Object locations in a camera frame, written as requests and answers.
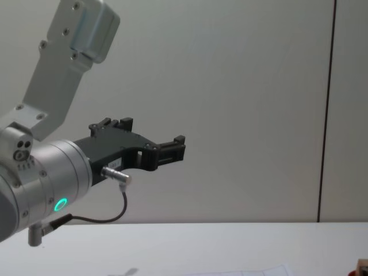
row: metal connector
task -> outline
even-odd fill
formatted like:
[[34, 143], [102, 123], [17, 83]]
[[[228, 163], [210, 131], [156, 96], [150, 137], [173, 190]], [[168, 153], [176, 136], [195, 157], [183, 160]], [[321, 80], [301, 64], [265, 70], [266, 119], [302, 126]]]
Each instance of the metal connector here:
[[28, 244], [32, 247], [42, 243], [42, 223], [35, 223], [28, 228]]
[[129, 185], [132, 182], [132, 177], [130, 175], [124, 174], [121, 171], [116, 171], [113, 168], [103, 167], [101, 170], [101, 175], [110, 179], [114, 179], [119, 183], [124, 185]]

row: black cable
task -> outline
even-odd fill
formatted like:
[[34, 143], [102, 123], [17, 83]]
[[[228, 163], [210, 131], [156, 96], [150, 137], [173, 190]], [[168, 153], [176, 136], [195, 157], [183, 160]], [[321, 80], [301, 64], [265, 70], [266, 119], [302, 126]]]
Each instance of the black cable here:
[[56, 230], [57, 228], [64, 225], [65, 223], [68, 223], [71, 220], [83, 220], [83, 221], [87, 221], [88, 223], [112, 223], [112, 222], [117, 221], [118, 219], [120, 219], [125, 214], [125, 212], [127, 211], [128, 199], [126, 198], [127, 195], [126, 195], [125, 192], [122, 193], [122, 197], [124, 199], [124, 206], [122, 208], [121, 213], [118, 214], [116, 217], [111, 218], [109, 220], [95, 220], [93, 218], [79, 217], [79, 216], [73, 216], [72, 214], [67, 214], [63, 217], [60, 217], [56, 220], [51, 221], [49, 224], [50, 224], [50, 226], [52, 227], [53, 230]]
[[124, 199], [124, 206], [122, 208], [122, 211], [120, 214], [118, 214], [116, 217], [111, 218], [109, 220], [95, 220], [93, 218], [88, 218], [88, 217], [79, 217], [79, 216], [73, 216], [72, 219], [73, 220], [83, 220], [83, 221], [87, 221], [88, 223], [112, 223], [114, 221], [117, 221], [118, 219], [120, 219], [125, 212], [127, 211], [127, 207], [128, 207], [128, 199], [126, 198], [127, 195], [126, 193], [122, 193], [122, 197]]
[[333, 1], [333, 16], [332, 16], [332, 30], [331, 30], [331, 47], [329, 50], [329, 66], [328, 66], [328, 80], [327, 80], [327, 96], [326, 96], [326, 107], [324, 117], [324, 129], [323, 129], [323, 145], [322, 145], [322, 160], [321, 160], [321, 174], [320, 174], [320, 188], [318, 196], [318, 210], [317, 210], [317, 222], [321, 219], [321, 203], [322, 203], [322, 184], [323, 184], [323, 172], [324, 172], [324, 155], [326, 150], [326, 133], [327, 133], [327, 122], [328, 122], [328, 105], [329, 105], [329, 94], [331, 88], [331, 75], [332, 75], [332, 59], [334, 56], [334, 41], [335, 41], [335, 24], [336, 24], [336, 9], [338, 1]]

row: green led ring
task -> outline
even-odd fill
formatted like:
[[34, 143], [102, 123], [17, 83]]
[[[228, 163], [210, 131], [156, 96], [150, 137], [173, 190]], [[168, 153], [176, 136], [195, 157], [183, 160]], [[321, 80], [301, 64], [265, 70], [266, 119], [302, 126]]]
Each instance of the green led ring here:
[[62, 198], [60, 199], [56, 205], [55, 205], [55, 208], [53, 209], [54, 211], [58, 212], [60, 211], [61, 209], [63, 209], [65, 207], [65, 205], [67, 205], [68, 203], [68, 199], [66, 198]]

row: gray cylinder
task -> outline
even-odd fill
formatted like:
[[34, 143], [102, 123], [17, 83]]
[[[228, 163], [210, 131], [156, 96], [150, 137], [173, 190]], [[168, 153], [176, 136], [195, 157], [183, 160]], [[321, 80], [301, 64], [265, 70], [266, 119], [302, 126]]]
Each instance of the gray cylinder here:
[[42, 223], [35, 223], [28, 228], [28, 244], [32, 247], [42, 243]]
[[69, 206], [92, 185], [88, 158], [67, 140], [34, 147], [17, 169], [0, 166], [0, 242]]

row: paper sheet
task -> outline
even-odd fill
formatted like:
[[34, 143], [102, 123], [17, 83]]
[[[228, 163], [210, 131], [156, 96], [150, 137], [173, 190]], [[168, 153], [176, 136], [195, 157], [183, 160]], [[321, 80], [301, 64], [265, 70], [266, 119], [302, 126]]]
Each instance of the paper sheet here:
[[259, 271], [234, 271], [220, 273], [205, 273], [205, 274], [189, 274], [187, 276], [293, 276], [286, 264], [282, 264], [273, 269]]

